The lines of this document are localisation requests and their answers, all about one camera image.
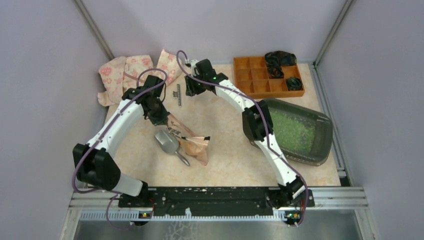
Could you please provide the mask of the piano-key bag clip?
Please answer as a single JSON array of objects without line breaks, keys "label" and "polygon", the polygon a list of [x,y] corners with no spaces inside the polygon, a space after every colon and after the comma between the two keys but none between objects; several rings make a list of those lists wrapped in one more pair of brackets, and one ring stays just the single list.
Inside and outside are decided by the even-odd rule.
[{"label": "piano-key bag clip", "polygon": [[172,92],[172,96],[177,99],[177,105],[182,106],[182,97],[181,97],[181,85],[176,85],[176,90]]}]

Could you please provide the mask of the grey metal scoop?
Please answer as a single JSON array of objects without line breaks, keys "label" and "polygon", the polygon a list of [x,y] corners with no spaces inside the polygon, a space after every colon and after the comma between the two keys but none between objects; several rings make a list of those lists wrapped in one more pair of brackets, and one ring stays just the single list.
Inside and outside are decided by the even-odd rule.
[{"label": "grey metal scoop", "polygon": [[168,155],[176,155],[186,166],[190,167],[189,161],[179,152],[180,143],[176,137],[167,130],[160,130],[155,135],[155,140],[162,151]]}]

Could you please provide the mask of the orange cat litter bag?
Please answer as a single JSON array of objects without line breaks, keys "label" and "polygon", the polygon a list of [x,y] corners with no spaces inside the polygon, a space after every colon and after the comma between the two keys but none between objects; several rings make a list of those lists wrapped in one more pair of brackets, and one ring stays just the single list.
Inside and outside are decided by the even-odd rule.
[{"label": "orange cat litter bag", "polygon": [[179,141],[183,152],[187,156],[195,158],[203,166],[208,165],[208,145],[211,140],[210,136],[196,135],[173,114],[168,115],[166,129]]}]

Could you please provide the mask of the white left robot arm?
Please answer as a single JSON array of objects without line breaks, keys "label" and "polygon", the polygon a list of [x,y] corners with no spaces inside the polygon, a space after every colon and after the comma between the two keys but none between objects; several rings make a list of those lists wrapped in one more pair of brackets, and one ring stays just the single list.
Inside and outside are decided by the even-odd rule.
[{"label": "white left robot arm", "polygon": [[165,80],[148,75],[142,86],[127,90],[118,108],[86,144],[76,144],[72,150],[75,170],[72,187],[79,193],[76,182],[116,194],[130,196],[138,207],[149,203],[148,184],[121,172],[114,160],[117,149],[134,124],[140,119],[149,120],[154,126],[166,125],[169,112],[160,99]]}]

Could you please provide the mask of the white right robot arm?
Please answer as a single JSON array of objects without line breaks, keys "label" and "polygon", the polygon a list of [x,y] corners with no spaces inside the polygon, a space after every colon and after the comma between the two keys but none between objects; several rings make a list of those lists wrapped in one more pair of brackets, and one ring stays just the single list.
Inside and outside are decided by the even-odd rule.
[{"label": "white right robot arm", "polygon": [[295,206],[301,200],[301,194],[307,193],[308,186],[301,174],[287,162],[277,143],[267,103],[247,96],[225,74],[217,73],[208,59],[185,59],[184,64],[191,70],[186,74],[187,95],[211,91],[241,113],[244,135],[259,147],[271,165],[282,190],[283,203]]}]

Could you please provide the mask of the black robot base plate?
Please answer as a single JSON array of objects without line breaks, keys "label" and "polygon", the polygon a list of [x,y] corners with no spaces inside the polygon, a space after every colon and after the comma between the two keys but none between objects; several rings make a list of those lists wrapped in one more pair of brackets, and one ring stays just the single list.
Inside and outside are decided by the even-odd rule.
[{"label": "black robot base plate", "polygon": [[151,187],[140,196],[123,194],[118,206],[142,208],[139,220],[276,220],[295,226],[315,200],[311,190],[290,200],[279,187]]}]

